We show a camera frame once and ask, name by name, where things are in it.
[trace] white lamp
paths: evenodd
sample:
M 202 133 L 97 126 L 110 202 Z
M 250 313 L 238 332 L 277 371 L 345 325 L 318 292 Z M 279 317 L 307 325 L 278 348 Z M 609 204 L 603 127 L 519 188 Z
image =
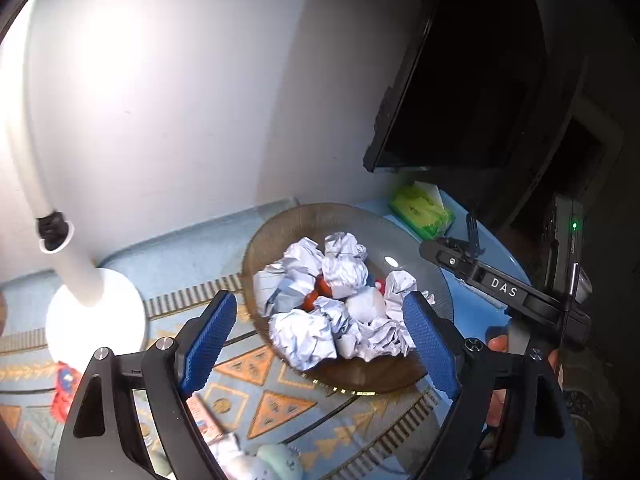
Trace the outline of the white lamp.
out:
M 29 0 L 2 41 L 0 84 L 12 158 L 25 198 L 38 221 L 40 250 L 62 279 L 49 304 L 49 351 L 84 372 L 92 354 L 108 346 L 116 354 L 137 352 L 145 341 L 146 317 L 136 287 L 121 273 L 96 269 L 49 200 L 34 157 L 25 107 L 24 58 L 35 0 Z

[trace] human hand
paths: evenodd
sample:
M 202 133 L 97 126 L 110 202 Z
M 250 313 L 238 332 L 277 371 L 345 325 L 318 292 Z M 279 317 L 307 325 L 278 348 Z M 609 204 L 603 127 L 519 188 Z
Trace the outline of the human hand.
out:
M 487 346 L 494 352 L 506 352 L 509 343 L 509 338 L 505 335 L 499 335 L 491 339 Z M 553 370 L 556 370 L 558 366 L 558 350 L 553 350 L 549 354 L 549 364 Z M 560 373 L 558 374 L 558 384 L 562 388 L 562 366 L 560 367 Z M 504 398 L 507 394 L 507 390 L 494 390 L 489 402 L 489 411 L 486 414 L 486 423 L 488 426 L 500 426 L 500 419 L 502 418 L 502 410 L 504 409 Z

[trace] screw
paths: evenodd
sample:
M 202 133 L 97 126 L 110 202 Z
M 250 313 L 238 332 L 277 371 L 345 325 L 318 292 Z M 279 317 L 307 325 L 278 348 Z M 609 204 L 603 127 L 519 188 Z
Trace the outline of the screw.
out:
M 106 346 L 100 347 L 94 352 L 94 357 L 98 361 L 102 361 L 107 355 L 109 355 L 109 349 Z
M 467 337 L 465 339 L 465 347 L 470 352 L 479 352 L 484 347 L 484 343 L 476 337 Z
M 542 361 L 542 350 L 540 350 L 540 348 L 533 347 L 531 352 L 529 352 L 529 357 L 534 361 Z
M 156 341 L 156 348 L 159 350 L 166 350 L 167 348 L 171 348 L 172 344 L 174 344 L 174 340 L 170 337 L 161 337 Z

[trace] blue rubber pad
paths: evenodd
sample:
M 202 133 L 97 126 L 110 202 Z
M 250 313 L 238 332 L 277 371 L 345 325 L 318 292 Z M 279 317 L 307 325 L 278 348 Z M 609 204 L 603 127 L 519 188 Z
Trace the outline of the blue rubber pad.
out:
M 185 399 L 204 388 L 222 345 L 236 322 L 236 297 L 230 292 L 220 301 L 184 359 L 184 377 L 178 389 Z
M 434 386 L 454 399 L 460 391 L 453 355 L 447 349 L 433 321 L 420 306 L 418 294 L 408 294 L 402 302 L 404 323 Z

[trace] green tissue package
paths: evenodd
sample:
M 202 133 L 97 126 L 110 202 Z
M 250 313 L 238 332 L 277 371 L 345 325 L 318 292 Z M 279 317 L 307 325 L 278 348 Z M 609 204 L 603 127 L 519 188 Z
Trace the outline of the green tissue package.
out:
M 423 240 L 442 236 L 455 218 L 444 207 L 438 187 L 424 182 L 399 189 L 389 207 Z

